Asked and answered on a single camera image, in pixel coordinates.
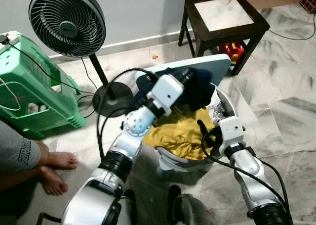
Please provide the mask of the navy blue garment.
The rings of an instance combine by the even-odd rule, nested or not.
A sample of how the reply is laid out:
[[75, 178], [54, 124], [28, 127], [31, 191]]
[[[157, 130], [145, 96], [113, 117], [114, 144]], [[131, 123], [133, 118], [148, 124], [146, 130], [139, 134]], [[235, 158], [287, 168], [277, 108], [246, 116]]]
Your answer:
[[191, 111], [196, 111], [210, 104], [215, 87], [210, 84], [212, 73], [196, 68], [167, 68], [156, 72], [157, 76], [172, 75], [176, 78], [187, 73], [189, 79], [184, 84], [183, 94], [175, 101], [176, 105], [187, 105]]

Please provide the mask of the yellow garment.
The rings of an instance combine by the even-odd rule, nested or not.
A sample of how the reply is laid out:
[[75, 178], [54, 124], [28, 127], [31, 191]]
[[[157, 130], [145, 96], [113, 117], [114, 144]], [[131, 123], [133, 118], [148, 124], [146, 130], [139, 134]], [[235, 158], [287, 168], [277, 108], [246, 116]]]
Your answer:
[[207, 108], [185, 114], [173, 111], [155, 121], [143, 143], [162, 147], [182, 159], [203, 160], [206, 155], [201, 148], [202, 132], [198, 120], [203, 121], [208, 130], [214, 128]]

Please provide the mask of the white garment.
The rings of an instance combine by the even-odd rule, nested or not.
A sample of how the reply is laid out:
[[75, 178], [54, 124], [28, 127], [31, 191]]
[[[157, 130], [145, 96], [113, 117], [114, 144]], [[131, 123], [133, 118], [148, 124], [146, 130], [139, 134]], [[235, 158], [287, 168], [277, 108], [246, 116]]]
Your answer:
[[208, 111], [214, 124], [219, 123], [226, 117], [230, 117], [232, 114], [230, 100], [219, 88], [215, 88]]

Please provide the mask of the light blue plastic stool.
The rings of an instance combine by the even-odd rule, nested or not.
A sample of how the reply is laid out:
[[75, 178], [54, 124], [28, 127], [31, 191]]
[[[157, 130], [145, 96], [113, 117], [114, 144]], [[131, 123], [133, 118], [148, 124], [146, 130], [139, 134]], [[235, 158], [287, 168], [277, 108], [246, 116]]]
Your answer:
[[[219, 85], [222, 78], [227, 73], [230, 65], [230, 58], [228, 58], [226, 54], [217, 54], [205, 57], [188, 58], [185, 60], [179, 60], [167, 64], [155, 65], [153, 67], [147, 68], [146, 70], [149, 71], [149, 73], [156, 74], [156, 72], [165, 70], [167, 68], [182, 67], [203, 69], [212, 73], [213, 76], [210, 84], [216, 87]], [[147, 94], [149, 93], [149, 91], [151, 91], [157, 81], [152, 81], [151, 76], [147, 76], [147, 74], [143, 72], [136, 73], [134, 77], [136, 86], [138, 87], [138, 92], [135, 96], [147, 98]]]

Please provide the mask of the grey plastic basin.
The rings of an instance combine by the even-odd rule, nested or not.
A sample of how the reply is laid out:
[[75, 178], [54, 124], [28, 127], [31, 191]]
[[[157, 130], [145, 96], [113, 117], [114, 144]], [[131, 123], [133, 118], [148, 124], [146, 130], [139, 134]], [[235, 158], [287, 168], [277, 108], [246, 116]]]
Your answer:
[[[237, 112], [235, 111], [234, 105], [232, 104], [232, 101], [229, 99], [231, 108], [232, 108], [232, 114], [231, 116], [237, 116]], [[201, 142], [201, 148], [203, 150], [203, 153], [205, 155], [209, 154], [214, 159], [221, 159], [222, 155], [220, 154], [210, 154], [210, 149], [205, 148], [203, 145], [203, 142]], [[208, 159], [207, 156], [203, 160], [187, 160], [182, 159], [170, 152], [168, 152], [166, 149], [162, 147], [155, 147], [156, 151], [158, 151], [159, 154], [159, 171], [167, 172], [167, 171], [179, 171], [179, 172], [186, 172], [191, 173], [195, 171], [203, 171], [207, 172], [210, 170], [212, 164], [214, 163], [212, 160]]]

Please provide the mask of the red toy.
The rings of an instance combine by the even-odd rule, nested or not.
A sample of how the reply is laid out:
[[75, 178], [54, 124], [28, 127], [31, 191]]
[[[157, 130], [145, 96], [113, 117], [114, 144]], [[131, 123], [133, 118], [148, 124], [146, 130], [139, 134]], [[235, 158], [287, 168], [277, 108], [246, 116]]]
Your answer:
[[242, 42], [230, 42], [226, 44], [221, 44], [219, 48], [222, 53], [229, 56], [232, 64], [237, 63], [245, 50]]

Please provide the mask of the dark wooden chair marble seat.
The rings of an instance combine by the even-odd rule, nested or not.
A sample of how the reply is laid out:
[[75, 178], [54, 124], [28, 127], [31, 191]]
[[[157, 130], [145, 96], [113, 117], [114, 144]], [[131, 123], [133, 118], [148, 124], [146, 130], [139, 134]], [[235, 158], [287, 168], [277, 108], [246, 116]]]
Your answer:
[[178, 46], [187, 40], [193, 58], [202, 57], [208, 49], [237, 42], [244, 48], [231, 74], [243, 69], [264, 34], [270, 29], [247, 0], [184, 0]]

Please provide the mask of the robot right leg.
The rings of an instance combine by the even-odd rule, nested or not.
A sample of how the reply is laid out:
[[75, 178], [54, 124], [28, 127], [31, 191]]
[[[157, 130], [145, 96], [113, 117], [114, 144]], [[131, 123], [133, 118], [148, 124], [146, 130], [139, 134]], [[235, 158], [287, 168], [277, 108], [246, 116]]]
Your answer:
[[192, 195], [182, 193], [172, 184], [167, 198], [167, 220], [169, 225], [219, 225], [214, 214]]

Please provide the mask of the black floor fan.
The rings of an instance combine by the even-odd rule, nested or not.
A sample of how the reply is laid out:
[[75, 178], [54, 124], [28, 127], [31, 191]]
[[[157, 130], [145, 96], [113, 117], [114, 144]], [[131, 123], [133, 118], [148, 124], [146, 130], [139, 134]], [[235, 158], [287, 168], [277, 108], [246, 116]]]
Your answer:
[[102, 81], [93, 99], [101, 116], [124, 114], [133, 94], [120, 82], [108, 81], [96, 56], [105, 37], [105, 18], [96, 0], [31, 0], [30, 24], [39, 40], [66, 57], [88, 57]]

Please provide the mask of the green plastic stool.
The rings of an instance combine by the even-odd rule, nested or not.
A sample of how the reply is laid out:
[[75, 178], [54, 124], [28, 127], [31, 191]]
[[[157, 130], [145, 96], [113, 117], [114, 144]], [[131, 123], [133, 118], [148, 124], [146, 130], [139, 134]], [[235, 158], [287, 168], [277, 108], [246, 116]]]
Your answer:
[[83, 128], [79, 85], [32, 40], [18, 37], [13, 45], [0, 44], [0, 120], [31, 139], [60, 127]]

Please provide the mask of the bare leg of person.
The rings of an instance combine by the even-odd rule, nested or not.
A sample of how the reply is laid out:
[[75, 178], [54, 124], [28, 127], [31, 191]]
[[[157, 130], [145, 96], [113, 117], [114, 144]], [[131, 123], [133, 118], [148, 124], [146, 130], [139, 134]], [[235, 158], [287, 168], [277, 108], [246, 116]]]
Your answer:
[[37, 141], [26, 140], [14, 147], [0, 147], [0, 191], [40, 175], [47, 156], [47, 147]]

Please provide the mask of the white power strip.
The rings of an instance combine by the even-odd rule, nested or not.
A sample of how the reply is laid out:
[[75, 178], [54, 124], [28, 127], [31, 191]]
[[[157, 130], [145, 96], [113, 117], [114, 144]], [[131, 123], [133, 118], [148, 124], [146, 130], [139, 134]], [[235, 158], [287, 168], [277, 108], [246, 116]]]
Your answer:
[[19, 37], [18, 37], [18, 32], [16, 31], [11, 31], [7, 32], [4, 34], [0, 34], [0, 44], [6, 45], [6, 44], [15, 44], [18, 42]]

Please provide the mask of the grey printed shorts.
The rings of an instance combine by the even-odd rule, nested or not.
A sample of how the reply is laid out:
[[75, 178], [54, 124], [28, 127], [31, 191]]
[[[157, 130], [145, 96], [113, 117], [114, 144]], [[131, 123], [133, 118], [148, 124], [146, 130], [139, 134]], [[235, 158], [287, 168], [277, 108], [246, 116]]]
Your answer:
[[20, 172], [33, 169], [40, 162], [41, 149], [0, 121], [0, 172]]

